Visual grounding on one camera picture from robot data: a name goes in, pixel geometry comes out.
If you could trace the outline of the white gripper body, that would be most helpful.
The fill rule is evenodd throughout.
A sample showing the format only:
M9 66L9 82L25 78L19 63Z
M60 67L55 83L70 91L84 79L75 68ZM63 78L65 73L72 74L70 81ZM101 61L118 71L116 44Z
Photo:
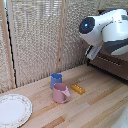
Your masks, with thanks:
M86 50L85 56L88 59L93 60L97 56L100 49L101 47L89 46L88 49Z

